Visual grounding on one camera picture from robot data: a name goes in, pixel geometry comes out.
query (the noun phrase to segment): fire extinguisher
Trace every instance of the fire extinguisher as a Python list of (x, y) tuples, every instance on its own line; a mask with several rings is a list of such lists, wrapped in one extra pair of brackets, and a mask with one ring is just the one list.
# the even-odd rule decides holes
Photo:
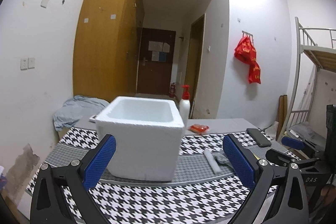
[(176, 83), (172, 83), (170, 85), (169, 97), (174, 98), (175, 97), (175, 92), (176, 92)]

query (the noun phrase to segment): light blue cloth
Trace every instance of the light blue cloth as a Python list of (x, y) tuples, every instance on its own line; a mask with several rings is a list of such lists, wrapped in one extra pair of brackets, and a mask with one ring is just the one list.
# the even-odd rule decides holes
[(64, 127), (71, 128), (85, 115), (96, 115), (109, 105), (108, 101), (76, 95), (66, 100), (53, 115), (54, 127), (61, 131)]

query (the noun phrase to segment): hook rack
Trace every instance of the hook rack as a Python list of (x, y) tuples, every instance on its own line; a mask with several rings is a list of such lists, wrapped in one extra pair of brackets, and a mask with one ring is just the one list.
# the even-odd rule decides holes
[(244, 36), (244, 34), (245, 34), (245, 35), (247, 35), (248, 37), (251, 38), (251, 42), (252, 42), (252, 44), (253, 44), (253, 46), (254, 46), (253, 35), (252, 35), (251, 33), (245, 32), (245, 31), (241, 31), (241, 32), (243, 33), (243, 36)]

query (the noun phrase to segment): door handle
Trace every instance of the door handle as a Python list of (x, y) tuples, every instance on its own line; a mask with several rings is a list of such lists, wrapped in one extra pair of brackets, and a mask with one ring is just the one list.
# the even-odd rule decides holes
[(148, 61), (148, 60), (146, 60), (146, 58), (144, 57), (143, 60), (142, 60), (142, 65), (143, 65), (143, 66), (146, 65), (146, 61)]

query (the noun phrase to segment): black phone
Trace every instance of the black phone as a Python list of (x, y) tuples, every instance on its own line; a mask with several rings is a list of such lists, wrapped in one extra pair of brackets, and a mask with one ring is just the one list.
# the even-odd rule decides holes
[(247, 128), (247, 133), (255, 140), (259, 147), (271, 146), (271, 142), (257, 128)]

